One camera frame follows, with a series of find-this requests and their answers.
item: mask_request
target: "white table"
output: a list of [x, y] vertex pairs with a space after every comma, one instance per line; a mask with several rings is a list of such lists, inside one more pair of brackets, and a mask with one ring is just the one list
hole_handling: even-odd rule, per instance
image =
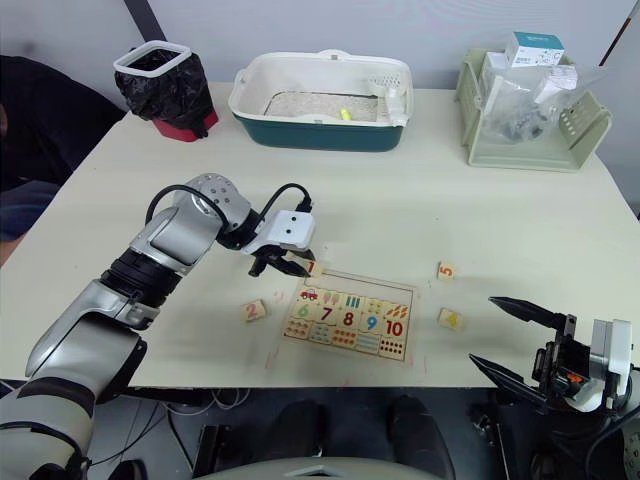
[[[469, 167], [445, 90], [416, 91], [414, 117], [387, 153], [267, 148], [231, 115], [230, 89], [212, 84], [220, 122], [207, 139], [169, 140], [128, 114], [68, 181], [2, 268], [0, 377], [23, 378], [39, 336], [127, 248], [153, 195], [204, 172], [229, 177], [257, 210], [283, 183], [305, 185], [319, 260], [418, 287], [413, 365], [280, 344], [298, 280], [270, 268], [251, 278], [252, 257], [218, 246], [143, 332], [149, 351], [133, 385], [491, 385], [469, 352], [528, 379], [553, 332], [509, 317], [490, 295], [578, 315], [585, 343], [594, 318], [631, 320], [639, 343], [640, 225], [596, 156], [575, 174]], [[277, 205], [297, 201], [293, 192]], [[458, 269], [453, 283], [435, 279], [442, 260]], [[247, 325], [239, 307], [257, 298], [270, 314]], [[467, 330], [438, 326], [441, 307], [462, 313]]]

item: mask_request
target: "litter box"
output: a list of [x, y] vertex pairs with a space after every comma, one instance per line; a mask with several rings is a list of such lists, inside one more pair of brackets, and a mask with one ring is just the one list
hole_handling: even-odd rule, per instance
[[340, 50], [267, 53], [238, 72], [229, 107], [262, 145], [381, 152], [411, 117], [411, 71]]

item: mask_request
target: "white wall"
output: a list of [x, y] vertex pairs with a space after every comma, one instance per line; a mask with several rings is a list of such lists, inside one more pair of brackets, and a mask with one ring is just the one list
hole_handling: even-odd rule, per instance
[[557, 34], [597, 65], [635, 0], [149, 0], [167, 39], [198, 53], [210, 80], [270, 51], [327, 48], [404, 60], [416, 87], [453, 88], [470, 47], [512, 30]]
[[37, 60], [124, 108], [113, 61], [143, 42], [121, 0], [0, 0], [0, 52]]
[[609, 72], [592, 90], [613, 113], [598, 155], [636, 215], [640, 212], [640, 14], [606, 63]]

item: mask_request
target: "black trash bag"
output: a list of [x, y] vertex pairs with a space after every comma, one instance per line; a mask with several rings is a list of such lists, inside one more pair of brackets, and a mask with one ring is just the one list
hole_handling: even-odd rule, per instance
[[[128, 67], [151, 71], [177, 55], [169, 50], [153, 50]], [[207, 136], [204, 119], [213, 112], [213, 102], [200, 58], [195, 53], [159, 77], [116, 72], [115, 78], [127, 106], [136, 115], [190, 129], [198, 138]]]

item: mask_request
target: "yellow object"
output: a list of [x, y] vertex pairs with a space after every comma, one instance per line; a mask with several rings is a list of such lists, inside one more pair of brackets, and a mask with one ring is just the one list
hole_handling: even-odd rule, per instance
[[465, 329], [466, 324], [462, 315], [447, 308], [440, 310], [438, 323], [441, 327], [450, 328], [455, 332], [462, 332]]

